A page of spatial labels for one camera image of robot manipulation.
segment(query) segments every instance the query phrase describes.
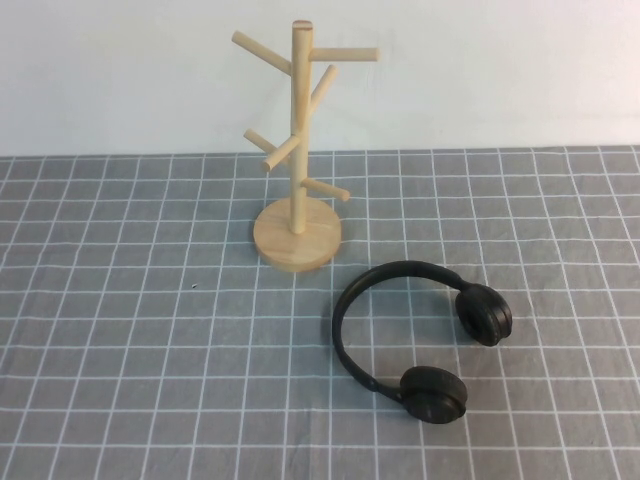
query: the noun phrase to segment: table surface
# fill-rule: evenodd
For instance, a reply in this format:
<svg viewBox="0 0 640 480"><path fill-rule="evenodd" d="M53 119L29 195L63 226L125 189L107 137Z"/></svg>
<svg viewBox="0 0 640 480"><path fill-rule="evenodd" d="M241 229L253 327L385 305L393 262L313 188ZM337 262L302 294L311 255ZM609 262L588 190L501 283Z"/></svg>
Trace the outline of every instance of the table surface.
<svg viewBox="0 0 640 480"><path fill-rule="evenodd" d="M287 195L258 155L0 159L0 478L637 479L640 147L319 152L347 188L333 261L260 261ZM502 292L473 344L454 292L387 282L348 312L380 377L461 376L421 424L348 377L329 337L356 275L398 259Z"/></svg>

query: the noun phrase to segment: white grid line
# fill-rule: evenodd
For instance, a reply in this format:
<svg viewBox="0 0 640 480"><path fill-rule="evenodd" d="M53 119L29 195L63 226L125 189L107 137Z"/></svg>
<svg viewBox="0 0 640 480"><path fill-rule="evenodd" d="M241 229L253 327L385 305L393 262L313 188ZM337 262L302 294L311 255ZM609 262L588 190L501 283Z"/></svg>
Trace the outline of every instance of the white grid line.
<svg viewBox="0 0 640 480"><path fill-rule="evenodd" d="M204 180L204 159L202 159L202 170L200 172L200 185L198 186L198 198L200 198L200 193L202 192L202 182ZM196 206L193 209L193 219L195 220L196 217L196 212L198 211L198 201L196 200ZM231 216L231 202L229 202L229 216ZM228 236L229 236L229 225L227 224L227 229L225 231L225 240L227 240ZM193 239L193 226L191 227L191 232L189 233L189 246L191 246L191 240ZM222 247L222 256L221 259L224 259L224 246ZM184 283L184 273L187 269L187 264L189 262L189 247L187 247L187 251L185 252L185 263L184 263L184 268L182 270L182 279L180 280L180 283L183 284ZM216 285L220 285L220 279L222 277L222 268L219 269L218 271L218 281L216 283ZM211 326L209 327L209 339L208 339L208 344L211 343L211 339L213 338L213 327L214 327L214 323L215 323L215 314L216 314L216 308L218 306L218 295L216 294L216 298L213 301L213 308L211 311ZM200 387L200 398L198 399L198 411L196 414L196 423L195 426L193 428L193 445L191 446L191 453L189 456L189 470L187 472L187 479L190 480L191 479L191 475L193 473L193 461L194 461L194 457L195 457L195 452L196 452L196 444L198 442L198 430L200 429L200 416L202 415L202 403L204 401L204 392L206 390L206 386L207 386L207 368L209 365L209 353L210 353L210 349L207 349L207 353L205 355L205 360L204 360L204 370L203 370L203 375L202 375L202 386Z"/></svg>
<svg viewBox="0 0 640 480"><path fill-rule="evenodd" d="M366 194L367 194L367 261L368 267L371 269L371 221L369 220L369 159L367 158L366 152L364 157L364 168L365 168L365 183L366 183ZM373 336L374 330L374 322L373 322L373 296L371 294L371 289L366 291L367 298L369 300L369 333L371 336L371 375L373 377L376 376L376 361L375 361L375 341ZM380 459L378 455L378 414L376 410L378 408L378 396L373 393L371 394L373 397L373 444L374 448L374 458L375 458L375 480L380 480Z"/></svg>
<svg viewBox="0 0 640 480"><path fill-rule="evenodd" d="M76 160L77 160L77 157L74 158L73 165L75 165ZM42 174L42 169L43 168L44 168L44 161L42 162L42 165L40 167L40 170L39 170L39 173L38 173L39 175ZM68 190L68 188L69 188L69 184L67 184L67 186L65 188L65 192ZM55 214L56 218L57 218L57 216L58 216L58 214L60 212L61 206L62 206L62 204L60 203L58 205L57 209L56 209L56 214ZM47 238L51 237L52 232L53 232L53 224L52 224L52 226L51 226L51 228L49 230ZM40 260L40 258L42 256L42 251L40 252L40 255L38 256L38 261ZM76 250L75 257L74 257L74 264L77 262L78 252L79 252L79 249ZM35 271L36 271L36 269L34 269L34 273L33 273L32 277L31 277L30 283L32 283L33 279L35 278ZM69 286L69 281L70 280L71 280L71 275L69 275L69 279L67 281L67 287ZM22 312L24 310L24 306L26 305L26 299L27 299L27 295L25 295L25 297L24 297L24 299L23 299L23 301L22 301L22 303L20 305L20 311L19 311L18 317L16 318L15 324L13 325L13 329L11 331L10 340L9 340L10 342L11 342L11 339L13 338L13 335L15 335L15 331L17 329L18 322L20 321L20 318L22 316ZM59 307L57 309L56 317L54 317L54 324L53 324L53 326L51 328L51 332L49 333L49 336L47 338L47 345L49 345L51 343L51 339L53 338L53 331L54 331L54 328L55 328L55 321L57 320L57 317L60 315L60 311L62 310L63 303L64 303L64 294L63 294L63 298L60 300L60 305L59 305ZM23 413L23 415L21 415L21 418L20 418L20 424L18 426L18 431L17 431L17 433L15 435L16 442L19 441L20 436L22 435L22 429L24 428L24 424L25 424L25 421L26 421L26 418L27 418L27 411L28 411L28 409L31 406L31 403L33 401L33 395L34 395L35 390L36 390L36 385L38 383L38 379L40 378L40 375L42 373L42 368L44 367L45 358L46 358L46 355L43 354L42 358L40 359L40 362L39 362L39 365L38 365L38 370L37 370L37 373L35 375L33 384L31 385L31 389L29 391L29 398L27 399L27 408L26 408L25 412ZM7 475L9 473L9 469L10 469L10 466L11 466L11 462L13 461L13 456L15 454L15 450L16 450L16 447L12 446L11 447L11 451L9 452L9 456L7 458L7 463L5 465L4 472L2 474L2 479L3 480L5 480L7 478Z"/></svg>
<svg viewBox="0 0 640 480"><path fill-rule="evenodd" d="M469 159L467 158L467 151L464 151L464 163L467 172L467 185L469 186L469 191L471 192L471 177L469 176ZM478 249L480 250L480 263L482 264L482 276L483 282L486 284L489 281L489 275L487 274L487 267L484 262L484 253L482 252L482 241L480 240L480 229L478 228L478 218L476 216L476 207L473 200L471 201L471 211L473 212L474 225L476 228L476 235L478 236ZM506 377L504 371L504 364L502 361L502 351L500 349L500 345L497 345L498 352L498 363L500 365L500 373L503 377ZM504 388L504 396L507 402L507 411L509 412L509 423L511 426L511 435L513 437L513 444L516 447L516 462L518 465L518 473L520 474L520 479L524 480L524 473L522 471L522 461L520 460L520 451L518 450L518 436L516 435L516 426L513 421L513 411L511 410L511 402L509 400L509 389L507 388L507 381L503 378L502 385Z"/></svg>
<svg viewBox="0 0 640 480"><path fill-rule="evenodd" d="M236 163L234 165L234 172L237 172L238 170L238 161L236 159ZM235 186L236 183L235 181L233 182L233 185L231 186L231 190L232 192L235 191ZM267 190L267 183L265 182L265 192ZM225 259L222 258L220 264L224 265L225 263ZM255 283L254 283L254 292L253 292L253 305L251 306L251 326L249 328L249 347L247 348L247 366L245 367L245 371L244 371L244 386L243 386L243 390L242 390L242 409L241 409L241 413L240 413L240 427L239 427L239 431L238 431L238 444L236 445L236 465L235 465L235 472L234 472L234 480L240 480L238 478L239 472L240 472L240 453L241 453L241 449L242 449L242 433L244 431L244 417L246 415L246 411L247 411L247 390L249 388L249 372L250 372L250 366L251 366L251 345L253 344L253 328L254 328L254 324L255 324L255 317L256 317L256 302L257 302L257 298L258 298L258 282L260 280L260 266L262 265L262 260L260 258L260 255L257 255L257 259L256 259L256 279L255 279Z"/></svg>
<svg viewBox="0 0 640 480"><path fill-rule="evenodd" d="M336 152L332 152L331 155L331 185L336 184L335 181L336 178ZM333 210L335 210L335 200L332 198L331 199L331 208ZM329 342L331 344L331 347L333 347L333 336L332 336L332 322L333 322L333 308L335 306L335 295L334 295L334 282L333 282L333 276L335 273L334 270L334 266L335 266L335 257L331 257L331 280L330 280L330 284L329 284L329 289L331 290L330 296L331 296L331 303L329 305ZM333 358L335 357L335 352L333 350L333 348L331 349L331 352L329 353L329 415L328 415L328 421L329 421L329 436L327 439L327 443L329 444L329 449L327 452L327 480L331 480L332 478L332 454L331 452L333 451L333 379L335 377L335 372L334 372L334 365L333 365Z"/></svg>
<svg viewBox="0 0 640 480"><path fill-rule="evenodd" d="M502 155L501 154L498 154L498 161L499 161L499 164L500 164L500 174L502 176L504 167L503 167L503 164L502 164ZM506 186L506 183L505 183L505 180L504 180L504 176L502 176L502 187L504 188L504 190L506 192L507 191L507 186ZM511 202L509 202L509 198L507 198L507 208L509 209L509 214L511 215ZM560 426L560 417L558 415L558 408L557 408L557 405L556 405L556 399L555 399L555 396L553 394L553 388L552 388L552 385L551 385L551 380L550 380L550 375L549 375L549 367L547 365L547 359L546 359L546 357L544 355L542 336L540 335L540 326L538 325L538 318L537 318L536 313L535 313L536 312L536 308L535 308L534 302L533 302L533 300L531 298L531 291L529 290L529 281L527 279L526 269L525 269L524 261L523 261L523 258L522 258L522 249L520 248L520 243L518 242L518 234L517 234L516 225L515 225L515 222L513 221L513 219L511 220L511 228L513 230L513 236L516 239L516 247L518 249L518 258L520 259L520 263L522 264L522 276L524 278L525 289L527 291L527 300L529 301L529 304L531 305L531 311L532 311L532 317L533 317L533 325L534 325L534 328L536 330L536 337L537 337L537 340L538 340L538 345L540 346L540 356L542 357L542 366L544 367L544 373L545 373L545 376L547 377L546 378L547 387L549 388L549 396L551 397L551 405L553 407L556 428L558 430L558 435L560 437L560 445L562 447L562 457L563 457L563 460L564 460L565 468L567 469L568 478L569 478L569 480L572 480L573 475L571 473L571 467L569 465L569 456L567 455L566 445L565 445L565 441L564 441L564 435L562 433L562 428ZM505 394L507 396L507 402L508 402L507 403L507 408L509 409L509 411L511 411L512 408L511 408L511 401L509 399L509 388L508 388L508 384L507 384L506 380L505 380Z"/></svg>
<svg viewBox="0 0 640 480"><path fill-rule="evenodd" d="M602 150L600 149L600 147L598 147L598 152L600 154L600 161L602 162L602 168L604 169L604 171L606 173L607 166L604 163L604 157L602 155ZM636 164L637 164L638 157L635 154L635 152L634 152L634 159L636 160ZM573 176L573 172L571 171L571 166L569 166L569 172ZM605 177L607 178L607 184L609 185L609 188L611 189L611 192L613 193L613 186L611 185L611 180L609 179L609 175L605 174ZM626 222L624 216L622 215L622 210L620 209L620 204L618 203L618 199L614 197L613 201L616 204L616 209L618 210L618 215L619 215L620 221L622 222L622 226L624 227L625 234L627 235L627 238L629 239L629 244L630 244L631 250L633 251L633 256L636 259L636 265L640 266L640 259L638 258L638 251L637 251L635 245L633 244L633 240L631 238L631 234L629 233L629 228L627 226L627 222ZM578 203L580 204L580 209L582 210L582 213L584 214L585 213L584 206L582 205L582 200L580 199L580 197L578 197ZM591 236L591 239L594 240L593 234L591 233L590 227L588 227L588 231L589 231L589 236ZM593 241L593 248L596 249L596 257L598 258L598 260L601 260L600 252L598 252L598 247L597 247L597 245L595 243L595 240ZM602 278L604 280L604 284L606 286L607 292L609 293L609 301L611 302L611 306L613 308L613 312L614 312L615 316L618 317L618 307L616 306L615 302L613 301L613 296L611 295L611 292L616 291L616 289L613 289L613 288L609 287L609 280L607 279L607 276L606 276L606 273L604 271L604 268L602 267L602 263L600 264L600 273L602 274ZM619 317L618 317L618 319L616 321L616 325L618 327L618 331L620 332L620 338L622 339L622 346L627 352L627 361L629 362L629 365L631 367L631 371L633 372L633 376L636 377L636 379L637 379L636 386L638 387L638 393L640 393L640 378L638 377L638 372L636 370L635 363L633 362L633 358L631 357L631 351L629 349L629 344L627 342L627 336L626 336L626 334L624 332L624 329L622 328L622 325L620 324Z"/></svg>
<svg viewBox="0 0 640 480"><path fill-rule="evenodd" d="M171 159L169 161L169 171L171 171L171 169L173 168L173 156L171 156ZM164 210L164 206L165 206L165 201L167 199L167 192L169 191L169 182L167 182L167 185L165 186L165 190L164 190L164 195L162 197L162 204L160 206L160 216L162 216L162 211ZM160 220L158 220L158 223L156 224L156 228L155 231L153 233L153 244L155 244L155 240L158 237L158 231L160 229ZM146 284L147 282L147 274L149 273L149 266L151 265L151 258L153 256L153 247L151 249L152 251L149 252L149 257L147 259L147 268L145 268L145 273L144 273L144 278L142 280L142 284ZM185 264L187 262L187 258L188 258L188 252L185 252ZM175 317L176 314L178 312L178 306L180 304L180 295L178 295L175 299L175 305L173 307L173 316L171 319L171 329L169 330L169 344L171 344L171 340L173 338L173 332L174 332L174 327L175 327ZM138 304L136 305L136 310L140 307L140 304L142 303L142 295L140 295L140 298L138 299ZM160 384L158 385L158 393L156 394L156 401L155 401L155 411L151 416L151 423L149 425L149 433L147 436L147 448L145 449L144 452L144 459L142 461L142 469L141 471L141 475L145 475L146 471L147 471L147 462L149 461L149 452L151 450L151 444L152 444L152 439L153 439L153 432L155 430L155 421L157 418L157 409L160 405L160 397L162 395L162 385L164 382L164 375L167 371L167 363L169 361L169 349L167 348L165 355L164 355L164 359L163 359L163 363L162 363L162 374L160 376Z"/></svg>
<svg viewBox="0 0 640 480"><path fill-rule="evenodd" d="M140 170L140 157L138 157L138 159L136 160L136 172L138 172L139 170ZM127 206L125 207L125 216L127 215L128 211L129 211L129 207L131 206L131 201L130 200L131 200L131 196L129 197L129 202L127 203ZM118 238L122 237L122 231L123 230L124 230L124 222L120 226L120 231L118 232ZM115 259L115 249L113 251L113 254L111 255L111 261L109 262L109 270L108 270L109 273L107 274L107 276L105 278L102 294L101 294L100 300L98 302L98 309L96 309L96 318L97 318L97 315L98 315L98 312L99 312L99 307L100 307L100 305L102 305L105 293L107 291L107 284L109 282L109 274L111 273L111 270L113 268L114 259ZM138 313L138 308L139 308L139 305L136 306L136 314ZM111 428L111 421L113 420L113 413L114 413L114 411L116 409L116 401L117 401L117 398L118 398L118 393L120 391L120 385L122 383L122 378L124 376L124 367L125 367L125 365L127 363L127 356L129 354L129 346L131 345L131 339L133 338L133 331L134 331L134 328L135 328L136 319L137 319L137 315L134 315L133 321L131 322L129 335L127 336L127 345L125 346L124 355L122 357L122 365L120 366L120 375L118 376L118 380L117 380L117 383L116 383L116 388L115 388L115 391L114 391L114 394L113 394L113 401L111 403L111 408L109 409L109 416L107 417L107 424L106 424L105 429L104 429L104 436L102 438L102 446L100 447L100 453L98 454L98 461L96 462L96 469L95 469L95 475L94 475L94 479L96 479L96 480L100 475L100 466L102 464L102 458L104 457L105 447L107 446L107 438L108 438L108 435L109 435L109 429ZM75 393L72 395L72 399L71 399L72 402L74 400L74 397L75 397Z"/></svg>
<svg viewBox="0 0 640 480"><path fill-rule="evenodd" d="M567 161L567 165L569 166L569 169L571 168L571 162ZM538 165L536 164L536 162L534 161L533 163L535 172L538 172ZM549 215L549 209L547 208L547 201L544 197L544 194L542 193L542 185L540 184L540 179L538 179L538 188L540 189L541 195L542 195L542 204L544 206L544 211L545 211L545 215L547 215L548 218L548 222L549 222L549 226L551 227L551 216ZM575 182L573 183L573 188L575 189L576 195L578 195L578 189L576 187ZM596 253L598 251L597 246L594 244L594 248L596 249ZM567 288L569 288L569 281L567 280L567 272L565 269L564 264L562 264L562 255L560 255L560 247L558 246L558 244L556 243L556 251L558 252L558 258L560 258L561 261L561 268L562 268L562 278L564 281L564 284L567 286ZM573 298L571 297L571 295L569 295L569 303L571 305L571 313L573 314L574 318L575 318L575 322L576 322L576 329L578 331L578 337L580 338L580 344L583 347L583 352L584 352L584 357L587 363L587 369L589 371L589 376L591 377L591 386L594 390L595 396L596 396L596 403L598 405L598 410L600 411L600 420L602 422L602 428L604 429L604 433L605 433L605 437L607 440L607 445L609 447L609 452L611 454L611 461L613 462L614 465L614 469L615 469L615 473L616 473L616 478L618 480L620 480L620 472L618 470L618 464L616 461L616 456L613 452L612 449L612 443L611 443L611 437L609 435L609 430L607 429L607 422L604 418L604 414L602 413L602 401L600 399L600 394L598 393L598 389L597 389L597 385L595 380L593 379L593 368L591 367L591 360L589 359L589 355L587 353L587 350L585 347L585 343L584 343L584 338L582 336L582 330L580 329L580 322L578 321L578 315L576 313L576 307L574 305L573 302Z"/></svg>
<svg viewBox="0 0 640 480"><path fill-rule="evenodd" d="M435 172L436 169L436 164L435 164L435 158L433 155L433 152L431 153L431 171ZM435 192L434 194L437 196L438 195L438 185L436 182L435 177L433 177L433 191ZM442 266L447 268L447 252L444 248L444 238L442 235L442 221L440 220L440 205L438 202L436 202L436 214L438 217L438 230L440 231L440 248L442 250ZM451 300L449 299L449 302L447 304L447 308L449 310L449 320L450 320L450 324L451 324L451 334L453 338L453 342L455 344L455 352L456 352L456 369L458 370L457 376L458 378L460 378L462 380L462 367L460 364L460 351L458 348L458 337L456 336L456 327L455 327L455 319L454 319L454 314L453 314L453 305L451 304ZM469 429L469 418L464 416L462 417L462 422L464 422L464 432L465 432L465 436L467 438L467 452L468 452L468 456L469 456L469 470L471 472L471 480L476 480L476 469L475 469L475 464L473 462L473 454L471 451L471 431Z"/></svg>
<svg viewBox="0 0 640 480"><path fill-rule="evenodd" d="M400 184L400 198L403 198L403 188L402 188L402 162L400 161L400 150L398 150L398 183ZM406 260L409 260L409 251L407 248L407 222L404 214L404 202L400 202L401 213L402 213L402 237L404 240L404 257ZM413 302L412 302L412 289L410 284L410 279L406 279L407 285L407 301L409 302L409 321L411 322L411 354L413 356L413 364L418 365L418 357L416 354L416 329L415 329L415 321L413 317ZM422 425L419 426L420 431L420 446L424 449L424 430ZM428 480L427 475L427 462L424 455L420 455L420 462L422 464L422 478L424 480Z"/></svg>

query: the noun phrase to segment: wooden pole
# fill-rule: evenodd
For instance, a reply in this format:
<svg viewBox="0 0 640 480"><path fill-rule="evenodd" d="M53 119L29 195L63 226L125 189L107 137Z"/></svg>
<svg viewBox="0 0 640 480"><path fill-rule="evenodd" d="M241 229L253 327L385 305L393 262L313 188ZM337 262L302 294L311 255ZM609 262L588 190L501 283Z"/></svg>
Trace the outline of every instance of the wooden pole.
<svg viewBox="0 0 640 480"><path fill-rule="evenodd" d="M303 233L306 224L307 189L302 181L307 178L309 162L309 102L311 99L311 62L313 25L298 20L293 22L291 54L291 135L300 143L291 152L291 215L289 228Z"/></svg>

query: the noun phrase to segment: wooden peg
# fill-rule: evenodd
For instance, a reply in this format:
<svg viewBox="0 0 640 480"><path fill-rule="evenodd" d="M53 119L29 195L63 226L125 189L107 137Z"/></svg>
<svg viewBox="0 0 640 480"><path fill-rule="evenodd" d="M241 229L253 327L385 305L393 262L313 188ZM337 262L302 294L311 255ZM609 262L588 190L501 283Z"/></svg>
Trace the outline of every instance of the wooden peg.
<svg viewBox="0 0 640 480"><path fill-rule="evenodd" d="M289 60L256 42L254 39L247 37L244 33L235 32L231 37L231 41L236 45L240 45L246 51L253 53L269 65L276 67L281 72L291 75L291 62Z"/></svg>
<svg viewBox="0 0 640 480"><path fill-rule="evenodd" d="M328 183L319 182L314 180L313 178L305 178L302 181L302 186L313 190L318 193L324 193L325 195L329 195L330 197L335 197L338 200L342 200L346 202L351 197L351 194L348 190L344 188L334 187L333 185L329 185Z"/></svg>
<svg viewBox="0 0 640 480"><path fill-rule="evenodd" d="M249 140L251 143L253 143L256 147L258 147L260 150L262 150L266 154L273 153L278 148L273 143L271 143L269 140L267 140L266 138L262 137L259 133L255 132L254 130L251 130L250 128L246 132L244 132L244 138ZM285 158L280 163L282 163L282 165L285 165L285 166L288 167L289 166L289 157Z"/></svg>
<svg viewBox="0 0 640 480"><path fill-rule="evenodd" d="M278 165L282 160L285 159L287 155L291 153L291 151L298 146L300 143L300 138L295 135L291 135L289 139L276 148L271 155L267 157L267 159L262 162L262 167L264 171L269 173L273 170L276 165Z"/></svg>
<svg viewBox="0 0 640 480"><path fill-rule="evenodd" d="M329 90L329 87L335 80L336 75L338 75L338 69L335 65L329 65L311 94L311 105L309 106L310 114L313 114L313 112L316 111L316 108L318 108L318 105L326 95L327 90Z"/></svg>

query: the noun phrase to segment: white wall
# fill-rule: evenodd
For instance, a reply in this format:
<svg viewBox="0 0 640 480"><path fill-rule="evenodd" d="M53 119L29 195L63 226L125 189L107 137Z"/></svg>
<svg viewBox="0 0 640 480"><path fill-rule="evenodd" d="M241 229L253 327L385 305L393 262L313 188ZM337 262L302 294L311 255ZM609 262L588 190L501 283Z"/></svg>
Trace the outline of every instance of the white wall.
<svg viewBox="0 0 640 480"><path fill-rule="evenodd" d="M317 46L382 50L338 65L314 149L640 141L634 0L7 0L0 155L280 143L288 77L231 35L288 57L298 18Z"/></svg>

